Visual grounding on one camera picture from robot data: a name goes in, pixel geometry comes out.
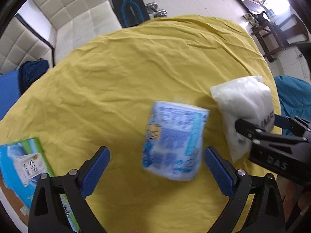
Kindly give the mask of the cardboard box blue print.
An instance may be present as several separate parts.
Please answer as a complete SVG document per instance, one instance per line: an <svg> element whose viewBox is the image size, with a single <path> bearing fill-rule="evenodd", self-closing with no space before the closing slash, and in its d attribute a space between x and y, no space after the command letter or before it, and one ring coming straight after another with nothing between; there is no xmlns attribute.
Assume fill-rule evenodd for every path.
<svg viewBox="0 0 311 233"><path fill-rule="evenodd" d="M42 174L54 177L38 138L1 145L1 175L4 186L22 202L24 216L30 213L36 185Z"/></svg>

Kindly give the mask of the white quilted seat cushion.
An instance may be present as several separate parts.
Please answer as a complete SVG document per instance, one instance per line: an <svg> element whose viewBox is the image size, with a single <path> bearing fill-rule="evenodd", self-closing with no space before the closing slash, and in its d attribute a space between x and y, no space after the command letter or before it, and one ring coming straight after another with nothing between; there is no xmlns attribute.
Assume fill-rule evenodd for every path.
<svg viewBox="0 0 311 233"><path fill-rule="evenodd" d="M1 36L1 75L20 68L27 61L46 59L55 66L55 48L16 14Z"/></svg>
<svg viewBox="0 0 311 233"><path fill-rule="evenodd" d="M122 28L109 0L33 0L56 30L54 58Z"/></svg>

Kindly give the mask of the white NMAX pillow pack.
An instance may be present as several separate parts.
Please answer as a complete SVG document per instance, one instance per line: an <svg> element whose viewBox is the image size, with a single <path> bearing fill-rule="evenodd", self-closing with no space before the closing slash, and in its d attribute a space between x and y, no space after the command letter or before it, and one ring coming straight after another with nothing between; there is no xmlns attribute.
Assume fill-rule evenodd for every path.
<svg viewBox="0 0 311 233"><path fill-rule="evenodd" d="M237 133L235 122L246 120L267 132L274 127L272 93L261 76L246 76L210 88L222 114L224 133L233 162L250 152L251 140Z"/></svg>

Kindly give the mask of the teal blue cloth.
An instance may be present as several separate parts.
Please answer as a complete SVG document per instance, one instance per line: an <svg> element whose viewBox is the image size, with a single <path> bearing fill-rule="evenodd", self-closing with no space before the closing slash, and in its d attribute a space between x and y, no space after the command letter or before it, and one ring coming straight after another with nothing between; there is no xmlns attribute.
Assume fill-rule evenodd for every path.
<svg viewBox="0 0 311 233"><path fill-rule="evenodd" d="M299 117L310 122L310 84L291 76L275 76L281 116Z"/></svg>

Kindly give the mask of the blue tissue pack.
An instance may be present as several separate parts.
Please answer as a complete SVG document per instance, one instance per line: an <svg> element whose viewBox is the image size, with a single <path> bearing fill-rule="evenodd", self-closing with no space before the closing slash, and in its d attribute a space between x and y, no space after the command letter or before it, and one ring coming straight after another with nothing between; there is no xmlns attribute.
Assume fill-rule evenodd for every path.
<svg viewBox="0 0 311 233"><path fill-rule="evenodd" d="M209 114L209 110L197 106L155 102L148 118L143 168L170 180L193 180L201 164Z"/></svg>

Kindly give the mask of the white quilted seat cushion right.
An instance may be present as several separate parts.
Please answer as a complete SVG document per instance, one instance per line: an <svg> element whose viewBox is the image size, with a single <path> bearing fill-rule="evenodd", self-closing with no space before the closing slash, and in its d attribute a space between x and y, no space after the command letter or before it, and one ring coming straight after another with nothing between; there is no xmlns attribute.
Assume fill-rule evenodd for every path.
<svg viewBox="0 0 311 233"><path fill-rule="evenodd" d="M33 0L56 30L54 58L122 28L109 0Z"/></svg>

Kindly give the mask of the yellow tablecloth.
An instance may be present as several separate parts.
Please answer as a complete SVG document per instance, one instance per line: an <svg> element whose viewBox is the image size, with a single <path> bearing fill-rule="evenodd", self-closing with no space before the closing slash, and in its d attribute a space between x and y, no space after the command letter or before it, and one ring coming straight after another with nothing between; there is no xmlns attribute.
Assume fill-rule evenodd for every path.
<svg viewBox="0 0 311 233"><path fill-rule="evenodd" d="M228 199L202 163L175 182L147 172L142 151L156 101L210 111L204 146L230 153L210 88L260 75L280 102L273 75L252 37L233 21L185 15L99 36L35 82L1 120L1 144L36 137L61 176L101 146L111 160L87 198L108 232L207 232Z"/></svg>

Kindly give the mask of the white quilted seat cushion left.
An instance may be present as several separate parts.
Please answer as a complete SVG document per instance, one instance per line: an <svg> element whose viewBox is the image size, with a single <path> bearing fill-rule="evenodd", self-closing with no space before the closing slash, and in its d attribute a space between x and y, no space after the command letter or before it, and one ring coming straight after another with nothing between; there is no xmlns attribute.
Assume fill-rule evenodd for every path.
<svg viewBox="0 0 311 233"><path fill-rule="evenodd" d="M20 68L27 61L46 59L55 66L55 48L16 14L1 36L1 75Z"/></svg>

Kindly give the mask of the chrome dumbbell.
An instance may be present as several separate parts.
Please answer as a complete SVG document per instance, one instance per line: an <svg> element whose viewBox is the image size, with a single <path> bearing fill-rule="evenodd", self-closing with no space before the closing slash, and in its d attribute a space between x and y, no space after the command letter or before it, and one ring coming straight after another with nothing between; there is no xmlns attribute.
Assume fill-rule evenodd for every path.
<svg viewBox="0 0 311 233"><path fill-rule="evenodd" d="M156 2L147 3L145 7L148 14L152 14L154 18L165 18L168 16L168 12L166 10L160 10Z"/></svg>

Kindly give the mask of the dark blue cloth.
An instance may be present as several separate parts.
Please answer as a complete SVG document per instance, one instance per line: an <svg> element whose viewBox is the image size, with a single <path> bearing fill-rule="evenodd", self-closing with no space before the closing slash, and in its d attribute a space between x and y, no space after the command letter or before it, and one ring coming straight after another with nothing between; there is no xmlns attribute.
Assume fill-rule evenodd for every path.
<svg viewBox="0 0 311 233"><path fill-rule="evenodd" d="M23 95L29 87L40 79L50 68L46 59L27 61L18 69L18 85L20 94Z"/></svg>

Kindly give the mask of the blue foam mat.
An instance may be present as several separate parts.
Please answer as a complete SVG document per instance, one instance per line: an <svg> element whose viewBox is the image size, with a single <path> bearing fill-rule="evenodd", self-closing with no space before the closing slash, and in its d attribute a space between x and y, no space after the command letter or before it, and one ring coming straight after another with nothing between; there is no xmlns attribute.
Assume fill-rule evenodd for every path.
<svg viewBox="0 0 311 233"><path fill-rule="evenodd" d="M0 120L20 97L18 70L1 75L0 77Z"/></svg>

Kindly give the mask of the dark wooden chair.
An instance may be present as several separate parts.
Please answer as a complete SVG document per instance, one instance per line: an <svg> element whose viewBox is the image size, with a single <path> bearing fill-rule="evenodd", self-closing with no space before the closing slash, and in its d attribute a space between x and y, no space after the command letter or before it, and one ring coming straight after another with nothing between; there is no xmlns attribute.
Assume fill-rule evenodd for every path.
<svg viewBox="0 0 311 233"><path fill-rule="evenodd" d="M273 56L277 53L310 41L307 27L295 14L290 15L279 25L265 19L252 27L252 35L259 41L264 51L264 58L267 58L270 63L276 60ZM277 47L273 50L270 50L265 42L265 38L270 35L274 37L277 43Z"/></svg>

